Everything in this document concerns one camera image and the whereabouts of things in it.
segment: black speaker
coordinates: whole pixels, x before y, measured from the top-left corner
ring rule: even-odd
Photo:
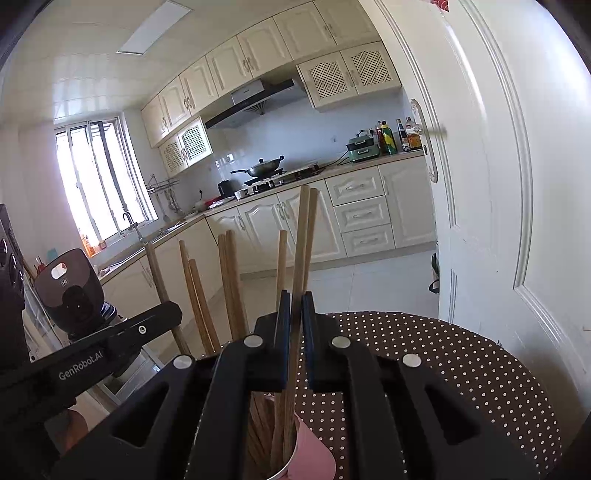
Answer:
[[[22,255],[8,212],[0,205],[0,373],[29,361],[22,325],[25,309]]]

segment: wok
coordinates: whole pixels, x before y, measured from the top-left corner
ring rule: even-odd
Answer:
[[[248,170],[232,170],[230,173],[248,173],[251,177],[258,178],[273,173],[279,167],[279,163],[283,160],[283,155],[275,160],[264,161],[259,159],[259,163],[249,168]]]

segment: window frame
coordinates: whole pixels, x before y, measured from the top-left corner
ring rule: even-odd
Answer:
[[[115,136],[117,138],[119,149],[121,150],[121,153],[122,153],[122,156],[123,156],[123,159],[125,162],[125,169],[126,169],[127,175],[129,175],[131,183],[134,186],[134,190],[135,190],[135,194],[138,199],[139,206],[140,206],[142,213],[144,215],[144,220],[142,222],[138,223],[138,227],[142,227],[144,225],[147,225],[148,223],[155,221],[156,218],[152,214],[153,206],[151,209],[147,203],[147,199],[145,198],[144,192],[142,191],[142,187],[144,185],[139,180],[139,175],[138,175],[138,172],[136,169],[136,165],[134,164],[134,162],[132,160],[132,154],[130,152],[130,147],[127,142],[127,139],[125,138],[124,129],[121,125],[121,119],[119,118],[119,116],[113,116],[113,117],[105,118],[105,119],[101,119],[101,120],[88,120],[85,122],[77,122],[77,123],[73,123],[73,124],[62,125],[56,129],[54,129],[54,135],[56,136],[56,147],[57,147],[57,136],[59,134],[66,134],[66,137],[68,139],[69,150],[70,150],[70,153],[69,153],[70,161],[72,162],[72,166],[74,168],[77,186],[78,186],[78,189],[80,190],[80,195],[81,195],[83,203],[84,203],[86,214],[88,215],[88,218],[90,220],[90,224],[92,225],[92,228],[95,232],[96,237],[98,239],[101,239],[101,235],[100,235],[98,226],[97,226],[96,221],[90,211],[90,207],[89,207],[89,204],[88,204],[88,201],[86,198],[86,194],[84,191],[84,185],[82,185],[82,182],[80,181],[80,174],[78,172],[78,168],[76,167],[76,162],[74,161],[74,158],[72,155],[73,142],[72,142],[71,130],[75,130],[78,128],[85,129],[86,139],[88,141],[90,151],[92,153],[92,160],[95,165],[95,169],[97,171],[97,174],[99,176],[100,187],[101,187],[103,194],[105,196],[105,200],[106,200],[107,206],[109,208],[109,213],[111,214],[111,218],[113,219],[113,222],[115,224],[115,228],[117,229],[116,233],[114,233],[113,235],[111,235],[108,238],[102,239],[103,241],[106,242],[107,247],[108,247],[108,246],[112,245],[113,243],[115,243],[117,240],[123,238],[129,232],[127,231],[127,229],[124,229],[121,231],[119,230],[119,222],[117,221],[117,219],[113,213],[113,209],[111,208],[111,202],[109,200],[109,196],[107,195],[107,192],[105,189],[105,184],[103,181],[103,176],[102,176],[102,173],[100,172],[100,168],[98,166],[98,162],[96,159],[95,148],[93,145],[94,140],[92,140],[91,128],[95,125],[97,125],[99,127],[99,137],[100,137],[101,143],[103,145],[106,162],[109,167],[109,172],[111,174],[113,184],[115,185],[115,190],[116,190],[117,195],[119,197],[119,201],[121,202],[121,206],[123,207],[124,211],[129,211],[129,210],[128,210],[125,198],[123,196],[123,193],[121,191],[121,187],[119,185],[119,181],[118,181],[117,175],[115,173],[115,168],[114,168],[112,160],[111,160],[111,154],[109,152],[109,148],[106,143],[104,123],[112,123],[113,127],[115,129]]]

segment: silver screw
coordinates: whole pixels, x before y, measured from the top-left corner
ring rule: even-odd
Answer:
[[[402,357],[402,363],[407,367],[417,368],[421,365],[421,357],[419,357],[416,353],[407,353]]]
[[[331,343],[337,348],[349,348],[351,346],[351,340],[343,336],[333,338]]]
[[[262,338],[258,335],[249,335],[244,339],[244,345],[250,348],[256,348],[262,345]]]
[[[179,370],[183,370],[185,368],[189,368],[193,363],[193,359],[188,355],[179,355],[177,358],[173,360],[173,365],[175,368]]]

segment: drawer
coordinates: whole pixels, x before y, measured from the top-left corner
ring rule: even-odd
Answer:
[[[377,167],[345,173],[326,179],[330,200],[334,206],[356,202],[384,194]]]
[[[391,225],[380,225],[343,233],[347,257],[372,254],[394,249],[394,235]]]
[[[386,197],[360,200],[335,207],[341,233],[390,223]]]

